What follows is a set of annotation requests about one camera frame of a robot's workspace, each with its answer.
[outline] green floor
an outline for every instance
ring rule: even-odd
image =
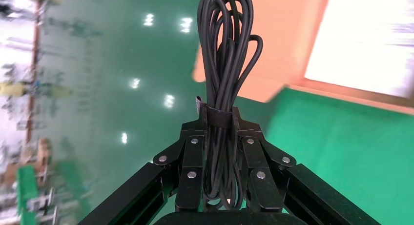
[[[42,80],[74,90],[37,101],[38,121],[61,162],[67,188],[85,216],[197,117],[191,78],[198,0],[62,0],[48,17],[88,21],[101,36],[81,38],[45,26],[41,46],[59,46],[39,62]],[[153,25],[143,26],[153,14]],[[140,80],[137,89],[130,83]],[[173,96],[171,108],[164,105]],[[305,163],[382,224],[414,224],[414,117],[285,90],[269,103],[237,100],[242,117],[260,123],[267,139]],[[123,133],[127,143],[122,143]],[[169,203],[161,214],[173,211]]]

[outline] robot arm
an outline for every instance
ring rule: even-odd
[[[242,120],[237,107],[232,109],[231,122],[246,208],[207,211],[203,199],[207,111],[202,107],[198,120],[182,125],[177,142],[145,164],[80,224],[149,224],[174,194],[176,212],[156,225],[379,224],[293,156],[268,143],[260,126]],[[289,214],[282,213],[283,208]]]

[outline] black velcro strap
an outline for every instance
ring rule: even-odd
[[[230,128],[231,127],[231,112],[224,112],[222,110],[218,110],[207,106],[206,103],[201,101],[200,97],[196,97],[197,103],[197,112],[199,112],[200,107],[205,106],[207,110],[207,124],[212,125],[215,127],[221,128]]]

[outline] black cable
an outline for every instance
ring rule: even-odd
[[[236,2],[239,2],[241,11],[237,9]],[[231,112],[237,93],[263,49],[262,38],[250,34],[253,25],[252,1],[200,0],[197,14],[207,105]],[[220,28],[223,34],[218,46]],[[249,41],[256,41],[257,48],[242,73]],[[203,170],[205,202],[219,199],[216,208],[224,206],[225,209],[239,210],[244,194],[228,129],[208,126],[206,155]]]

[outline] epoxy floor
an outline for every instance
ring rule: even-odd
[[[195,97],[206,93],[191,77],[199,0],[58,1],[41,27],[39,79],[74,93],[36,100],[46,128],[33,136],[50,138],[82,217],[197,118]],[[86,29],[74,27],[81,21]],[[272,103],[238,103],[262,125],[273,111]]]

